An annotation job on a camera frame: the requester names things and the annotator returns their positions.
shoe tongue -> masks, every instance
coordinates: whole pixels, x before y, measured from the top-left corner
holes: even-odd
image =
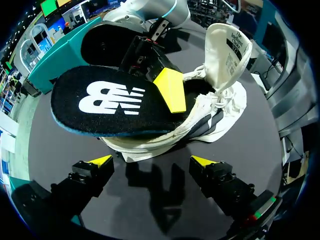
[[[252,51],[250,40],[235,27],[214,23],[206,31],[206,80],[220,93],[244,72]]]

shoe label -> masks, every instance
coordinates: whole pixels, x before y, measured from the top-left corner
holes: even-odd
[[[88,114],[115,114],[117,108],[124,110],[125,115],[139,115],[137,109],[141,103],[144,89],[134,87],[129,93],[127,87],[108,81],[95,81],[87,89],[89,96],[84,97],[79,102],[79,109]]]
[[[234,30],[228,31],[226,44],[235,54],[234,56],[232,52],[229,52],[225,62],[227,73],[232,76],[239,62],[242,60],[244,54],[246,53],[248,45],[245,43],[242,34]]]

black table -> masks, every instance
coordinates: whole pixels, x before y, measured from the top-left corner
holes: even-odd
[[[205,35],[201,35],[205,30],[193,22],[185,28],[189,30],[178,32],[181,51],[167,55],[184,73],[201,65],[205,57]],[[74,163],[111,153],[115,173],[100,197],[93,198],[82,212],[86,228],[130,240],[221,238],[233,220],[202,195],[189,175],[190,155],[233,165],[239,178],[255,185],[256,195],[265,189],[277,193],[282,174],[280,139],[267,100],[248,71],[239,81],[247,92],[247,107],[218,141],[192,141],[153,159],[128,164],[96,138],[59,127],[50,110],[51,93],[42,95],[29,139],[30,179],[49,190],[51,183],[68,176]]]

shoe insole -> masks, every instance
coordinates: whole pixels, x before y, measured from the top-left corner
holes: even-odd
[[[56,80],[51,110],[60,126],[78,134],[165,134],[183,123],[199,94],[213,89],[195,79],[187,81],[184,90],[186,112],[170,113],[157,86],[143,77],[103,66],[79,66]]]
[[[84,36],[81,56],[90,65],[119,67],[135,36],[145,34],[133,24],[100,22]]]

white sneaker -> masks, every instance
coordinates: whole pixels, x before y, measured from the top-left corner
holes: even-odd
[[[212,24],[205,36],[204,65],[184,74],[183,78],[184,81],[205,79],[215,93],[200,94],[187,119],[172,132],[151,139],[102,137],[102,141],[121,152],[126,162],[137,162],[167,152],[180,140],[209,143],[218,140],[247,106],[246,90],[237,79],[244,72],[251,51],[252,43],[237,28]]]

